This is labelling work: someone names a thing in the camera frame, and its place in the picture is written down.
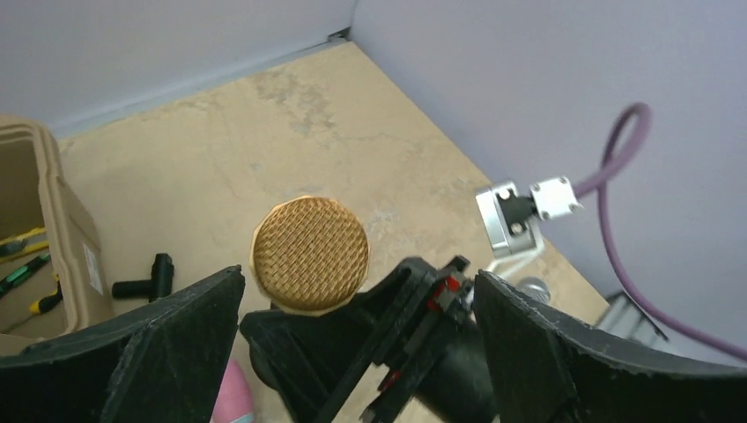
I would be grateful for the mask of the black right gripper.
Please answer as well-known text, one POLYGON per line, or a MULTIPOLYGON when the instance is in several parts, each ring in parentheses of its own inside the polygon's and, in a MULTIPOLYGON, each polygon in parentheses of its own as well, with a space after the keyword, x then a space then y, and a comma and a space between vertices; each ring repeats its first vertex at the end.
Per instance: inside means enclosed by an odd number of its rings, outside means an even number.
POLYGON ((445 422, 492 422, 497 402, 471 318, 469 261, 402 260, 387 277, 321 316, 279 307, 246 314, 240 333, 262 382, 295 422, 330 422, 372 366, 387 373, 365 422, 391 422, 412 399, 445 422))

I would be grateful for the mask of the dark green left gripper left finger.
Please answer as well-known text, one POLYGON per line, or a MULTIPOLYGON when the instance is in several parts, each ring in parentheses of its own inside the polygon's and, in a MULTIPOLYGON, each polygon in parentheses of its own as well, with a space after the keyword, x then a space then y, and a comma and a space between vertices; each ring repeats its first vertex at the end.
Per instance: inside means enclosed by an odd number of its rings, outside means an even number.
POLYGON ((163 299, 1 360, 4 422, 206 422, 245 279, 218 271, 163 299))

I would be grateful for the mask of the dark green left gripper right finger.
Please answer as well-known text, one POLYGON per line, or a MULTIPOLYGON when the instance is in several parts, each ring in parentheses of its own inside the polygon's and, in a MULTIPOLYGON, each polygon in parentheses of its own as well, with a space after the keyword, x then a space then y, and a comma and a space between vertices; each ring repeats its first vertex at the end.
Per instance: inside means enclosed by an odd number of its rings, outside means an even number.
POLYGON ((474 312, 503 422, 743 422, 746 371, 616 337, 489 271, 474 312))

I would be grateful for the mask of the pink microphone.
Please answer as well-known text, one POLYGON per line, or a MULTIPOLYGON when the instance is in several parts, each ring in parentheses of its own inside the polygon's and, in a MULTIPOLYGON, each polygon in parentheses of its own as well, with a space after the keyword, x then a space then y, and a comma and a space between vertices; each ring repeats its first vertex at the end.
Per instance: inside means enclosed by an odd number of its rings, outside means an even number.
POLYGON ((255 422, 255 405, 248 381, 235 359, 230 359, 211 415, 212 423, 255 422))

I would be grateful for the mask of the gold microphone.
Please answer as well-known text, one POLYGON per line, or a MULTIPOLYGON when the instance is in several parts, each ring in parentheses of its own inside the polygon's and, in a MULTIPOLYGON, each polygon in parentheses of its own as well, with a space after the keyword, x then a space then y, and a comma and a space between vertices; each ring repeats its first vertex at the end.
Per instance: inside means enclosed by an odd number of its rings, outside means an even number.
POLYGON ((303 196, 274 206, 254 231, 249 269, 262 295, 293 315, 320 316, 351 301, 366 280, 370 245, 337 200, 303 196))

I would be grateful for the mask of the silver mesh glitter microphone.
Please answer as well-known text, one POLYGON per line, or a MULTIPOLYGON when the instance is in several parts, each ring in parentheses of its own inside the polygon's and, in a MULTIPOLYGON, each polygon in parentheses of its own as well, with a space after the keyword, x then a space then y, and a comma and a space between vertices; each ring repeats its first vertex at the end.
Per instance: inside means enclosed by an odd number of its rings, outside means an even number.
POLYGON ((536 277, 522 278, 515 286, 519 291, 528 297, 543 304, 551 302, 551 292, 547 284, 536 277))

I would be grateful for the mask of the black T-shaped adapter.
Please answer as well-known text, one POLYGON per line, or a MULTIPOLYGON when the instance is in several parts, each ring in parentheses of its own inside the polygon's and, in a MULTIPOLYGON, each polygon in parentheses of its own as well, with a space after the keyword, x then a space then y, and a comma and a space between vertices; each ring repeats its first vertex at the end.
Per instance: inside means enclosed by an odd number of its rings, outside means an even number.
POLYGON ((154 302, 172 293, 173 280, 172 257, 167 253, 158 253, 148 279, 115 282, 112 285, 112 296, 117 300, 146 298, 149 302, 154 302))

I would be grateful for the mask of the yellow black utility knife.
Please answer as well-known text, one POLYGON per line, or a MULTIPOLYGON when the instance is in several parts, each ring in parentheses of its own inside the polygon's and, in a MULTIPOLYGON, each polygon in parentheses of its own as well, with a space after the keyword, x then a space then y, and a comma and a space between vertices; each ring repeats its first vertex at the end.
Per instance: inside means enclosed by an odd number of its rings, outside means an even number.
POLYGON ((57 273, 53 274, 56 283, 55 291, 35 301, 29 308, 32 315, 44 315, 63 301, 61 280, 57 273))

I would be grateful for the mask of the tan plastic hard case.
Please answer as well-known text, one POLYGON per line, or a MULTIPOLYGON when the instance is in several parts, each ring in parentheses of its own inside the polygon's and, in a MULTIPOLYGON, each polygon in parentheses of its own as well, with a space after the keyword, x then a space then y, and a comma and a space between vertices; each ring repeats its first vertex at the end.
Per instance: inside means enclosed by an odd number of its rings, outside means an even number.
POLYGON ((42 123, 1 117, 1 239, 31 235, 26 251, 1 260, 6 277, 40 254, 51 261, 1 298, 1 354, 68 335, 114 317, 102 263, 99 233, 91 213, 67 183, 58 143, 42 123), (29 308, 55 291, 63 301, 44 315, 29 308))

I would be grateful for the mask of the green black pen tool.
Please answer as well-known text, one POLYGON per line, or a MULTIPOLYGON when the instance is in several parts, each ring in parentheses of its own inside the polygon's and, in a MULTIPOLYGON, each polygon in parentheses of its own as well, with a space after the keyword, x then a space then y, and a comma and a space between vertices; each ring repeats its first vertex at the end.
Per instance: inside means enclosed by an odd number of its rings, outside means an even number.
POLYGON ((20 266, 15 271, 1 280, 0 289, 1 297, 4 297, 16 287, 22 285, 36 272, 42 269, 51 261, 49 253, 40 254, 26 264, 20 266))

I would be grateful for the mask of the aluminium frame rail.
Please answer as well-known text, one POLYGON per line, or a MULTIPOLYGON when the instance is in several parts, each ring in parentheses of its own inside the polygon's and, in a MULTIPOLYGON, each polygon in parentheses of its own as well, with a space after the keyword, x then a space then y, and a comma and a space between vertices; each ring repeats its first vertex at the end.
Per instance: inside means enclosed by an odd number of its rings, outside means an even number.
POLYGON ((668 337, 623 291, 607 298, 609 306, 595 324, 619 338, 625 338, 647 347, 674 353, 668 337))

